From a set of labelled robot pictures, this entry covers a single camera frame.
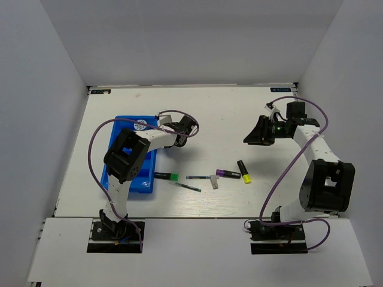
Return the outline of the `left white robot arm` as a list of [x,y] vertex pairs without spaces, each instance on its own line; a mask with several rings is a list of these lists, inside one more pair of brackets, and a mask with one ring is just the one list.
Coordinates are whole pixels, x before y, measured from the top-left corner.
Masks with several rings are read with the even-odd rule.
[[149,152],[173,146],[182,147],[187,139],[199,131],[198,122],[185,115],[174,122],[167,115],[160,126],[153,126],[127,118],[144,130],[123,128],[104,156],[108,188],[104,189],[107,204],[99,215],[106,232],[115,239],[122,238],[129,223],[126,202],[131,182],[139,175]]

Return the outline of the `blue cleaning gel jar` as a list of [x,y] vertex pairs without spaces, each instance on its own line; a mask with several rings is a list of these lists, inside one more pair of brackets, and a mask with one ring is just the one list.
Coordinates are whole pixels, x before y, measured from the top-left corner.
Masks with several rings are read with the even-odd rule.
[[136,131],[144,131],[147,129],[147,122],[143,119],[136,120],[133,124],[133,128]]

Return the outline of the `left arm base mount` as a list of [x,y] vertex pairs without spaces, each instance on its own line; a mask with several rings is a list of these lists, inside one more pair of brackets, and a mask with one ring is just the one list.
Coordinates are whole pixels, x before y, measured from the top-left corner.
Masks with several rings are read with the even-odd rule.
[[88,254],[140,254],[140,241],[134,226],[126,223],[117,235],[101,222],[94,221],[87,244]]

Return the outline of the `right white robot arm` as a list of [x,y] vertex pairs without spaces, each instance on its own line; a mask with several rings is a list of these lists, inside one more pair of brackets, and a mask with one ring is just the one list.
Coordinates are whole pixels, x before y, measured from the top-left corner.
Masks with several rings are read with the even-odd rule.
[[300,151],[274,183],[270,194],[275,192],[300,157],[308,163],[298,198],[278,207],[270,222],[259,216],[260,223],[270,226],[271,233],[282,239],[291,233],[292,225],[312,222],[314,217],[324,214],[345,212],[351,198],[355,167],[342,161],[330,149],[323,137],[327,127],[307,116],[304,102],[288,103],[283,120],[278,120],[279,109],[273,102],[267,103],[265,108],[270,114],[259,116],[255,128],[243,142],[271,146],[276,139],[292,139],[300,146]]

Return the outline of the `grey white eraser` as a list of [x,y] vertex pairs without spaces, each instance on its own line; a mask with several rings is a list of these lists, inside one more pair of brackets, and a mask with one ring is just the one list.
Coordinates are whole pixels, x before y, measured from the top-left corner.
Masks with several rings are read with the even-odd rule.
[[210,182],[211,182],[211,185],[212,185],[212,188],[214,190],[218,189],[218,177],[216,175],[210,175],[209,176],[209,179],[210,179]]

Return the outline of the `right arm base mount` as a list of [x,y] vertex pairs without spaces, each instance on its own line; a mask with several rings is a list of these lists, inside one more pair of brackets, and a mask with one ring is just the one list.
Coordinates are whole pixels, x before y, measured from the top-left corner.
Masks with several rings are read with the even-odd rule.
[[252,255],[307,254],[308,247],[302,225],[269,227],[256,219],[244,222],[244,230],[250,234]]

